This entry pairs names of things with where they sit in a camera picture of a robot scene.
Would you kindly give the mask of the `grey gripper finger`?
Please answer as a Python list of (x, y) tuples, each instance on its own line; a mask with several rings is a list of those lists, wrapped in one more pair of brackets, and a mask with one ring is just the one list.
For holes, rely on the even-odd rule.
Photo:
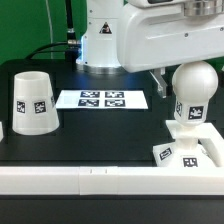
[(163, 79), (163, 76), (165, 75), (165, 69), (164, 68), (157, 68), (153, 69), (150, 72), (151, 76), (157, 83), (157, 92), (160, 95), (161, 98), (167, 97), (167, 83)]

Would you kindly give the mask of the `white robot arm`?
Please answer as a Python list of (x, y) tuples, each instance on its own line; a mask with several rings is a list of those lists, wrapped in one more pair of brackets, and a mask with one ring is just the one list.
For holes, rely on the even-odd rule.
[(77, 66), (95, 74), (148, 71), (161, 97), (169, 66), (224, 56), (224, 0), (86, 0)]

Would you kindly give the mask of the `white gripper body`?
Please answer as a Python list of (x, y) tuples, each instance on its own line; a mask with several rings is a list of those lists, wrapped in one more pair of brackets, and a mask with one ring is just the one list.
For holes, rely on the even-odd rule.
[(224, 56), (224, 2), (129, 2), (117, 25), (117, 57), (138, 72)]

